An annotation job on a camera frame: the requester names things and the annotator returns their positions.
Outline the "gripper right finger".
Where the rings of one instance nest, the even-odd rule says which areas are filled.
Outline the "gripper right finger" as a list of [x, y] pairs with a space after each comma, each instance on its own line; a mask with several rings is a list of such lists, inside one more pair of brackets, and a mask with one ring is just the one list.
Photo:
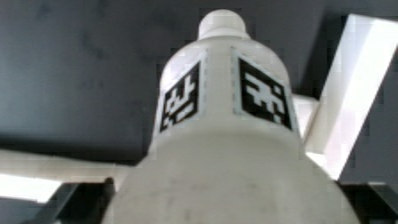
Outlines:
[[339, 185], [361, 224], [398, 224], [398, 193], [385, 183]]

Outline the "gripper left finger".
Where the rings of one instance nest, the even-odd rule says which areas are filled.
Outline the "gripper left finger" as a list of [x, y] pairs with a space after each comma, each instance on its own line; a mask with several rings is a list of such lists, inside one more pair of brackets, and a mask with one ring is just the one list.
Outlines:
[[66, 183], [34, 218], [34, 224], [101, 224], [115, 194], [114, 179]]

